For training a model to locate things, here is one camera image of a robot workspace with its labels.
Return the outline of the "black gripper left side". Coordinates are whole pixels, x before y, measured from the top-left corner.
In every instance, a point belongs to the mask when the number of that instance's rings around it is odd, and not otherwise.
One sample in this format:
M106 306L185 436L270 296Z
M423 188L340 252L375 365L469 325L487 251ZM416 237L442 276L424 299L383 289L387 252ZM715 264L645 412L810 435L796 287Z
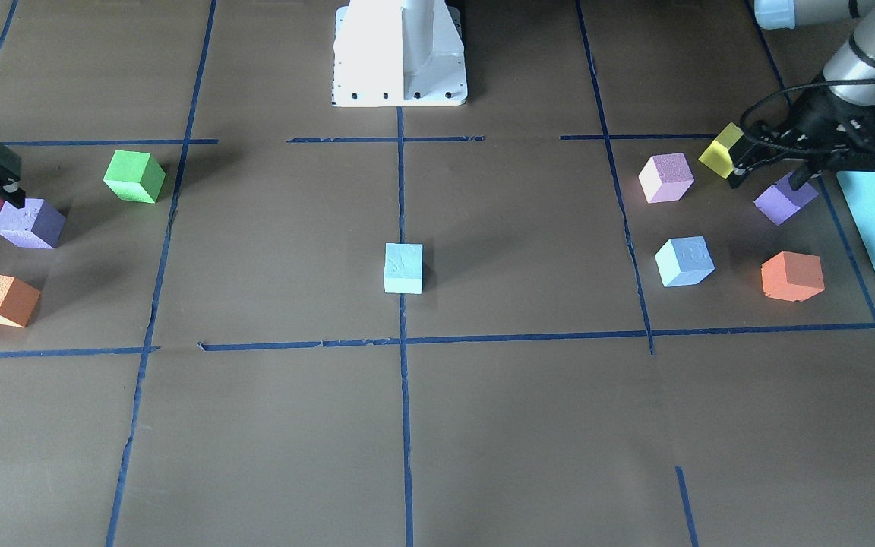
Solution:
M833 84L799 84L747 107L741 115L742 160L733 165L729 187L738 189L760 167L785 162L799 165L788 177L793 191L824 170L875 171L875 105L849 103L833 88ZM750 121L761 106L795 91L799 97L789 105L784 121L775 125Z

